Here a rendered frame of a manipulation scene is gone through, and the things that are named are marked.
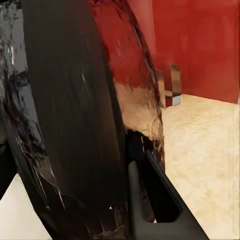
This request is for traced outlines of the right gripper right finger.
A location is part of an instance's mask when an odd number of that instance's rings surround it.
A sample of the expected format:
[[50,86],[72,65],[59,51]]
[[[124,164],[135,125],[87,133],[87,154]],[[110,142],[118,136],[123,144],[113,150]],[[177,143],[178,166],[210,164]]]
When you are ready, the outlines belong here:
[[[129,240],[210,240],[145,142],[125,134]],[[145,220],[139,168],[155,222]]]

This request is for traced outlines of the electric kettle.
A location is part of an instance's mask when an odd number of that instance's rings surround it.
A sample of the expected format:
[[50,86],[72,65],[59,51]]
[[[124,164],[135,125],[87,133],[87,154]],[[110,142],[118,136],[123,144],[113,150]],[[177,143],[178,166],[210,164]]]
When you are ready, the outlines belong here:
[[0,0],[0,115],[53,240],[129,240],[126,133],[163,170],[165,141],[155,67],[128,0]]

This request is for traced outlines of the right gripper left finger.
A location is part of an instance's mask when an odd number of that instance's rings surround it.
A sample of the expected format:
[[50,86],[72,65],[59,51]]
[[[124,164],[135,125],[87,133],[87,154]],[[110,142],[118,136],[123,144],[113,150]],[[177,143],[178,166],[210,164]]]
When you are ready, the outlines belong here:
[[0,140],[0,201],[19,172],[7,137]]

